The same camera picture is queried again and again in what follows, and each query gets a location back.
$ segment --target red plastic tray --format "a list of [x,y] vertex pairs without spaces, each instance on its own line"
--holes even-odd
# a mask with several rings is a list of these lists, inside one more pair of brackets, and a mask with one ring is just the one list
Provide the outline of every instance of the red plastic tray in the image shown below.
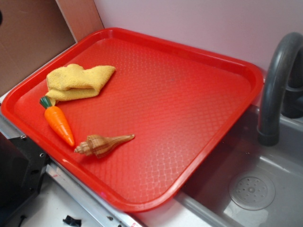
[[[46,75],[76,63],[116,71],[99,96],[60,102],[75,144],[91,134],[135,134],[109,156],[74,153],[48,126],[40,97]],[[263,86],[254,65],[155,37],[109,28],[95,32],[14,88],[1,110],[53,159],[127,212],[175,195]]]

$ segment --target yellow towel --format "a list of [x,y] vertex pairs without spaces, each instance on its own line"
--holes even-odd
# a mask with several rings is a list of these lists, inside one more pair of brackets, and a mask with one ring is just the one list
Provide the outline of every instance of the yellow towel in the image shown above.
[[113,66],[96,66],[85,70],[77,64],[60,67],[46,76],[48,96],[52,105],[97,96],[115,71]]

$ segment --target spiral shell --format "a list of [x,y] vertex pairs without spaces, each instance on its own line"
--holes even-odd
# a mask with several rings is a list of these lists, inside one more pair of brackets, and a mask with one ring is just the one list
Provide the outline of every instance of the spiral shell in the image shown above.
[[85,142],[80,143],[76,147],[75,152],[90,156],[96,155],[97,158],[108,155],[118,145],[128,142],[134,138],[134,135],[116,136],[116,137],[103,137],[99,135],[90,135]]

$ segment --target toy carrot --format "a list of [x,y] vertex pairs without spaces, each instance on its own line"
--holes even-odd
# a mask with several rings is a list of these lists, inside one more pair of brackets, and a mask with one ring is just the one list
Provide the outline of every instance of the toy carrot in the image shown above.
[[46,109],[44,117],[49,126],[58,136],[73,147],[75,145],[74,138],[63,111],[57,106],[52,106],[47,96],[40,99],[40,104]]

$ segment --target sink drain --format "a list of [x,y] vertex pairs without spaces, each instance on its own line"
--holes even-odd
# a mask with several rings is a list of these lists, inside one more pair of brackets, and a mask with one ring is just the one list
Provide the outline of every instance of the sink drain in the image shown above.
[[229,194],[239,207],[246,210],[261,210],[274,200],[275,187],[265,175],[245,172],[231,180]]

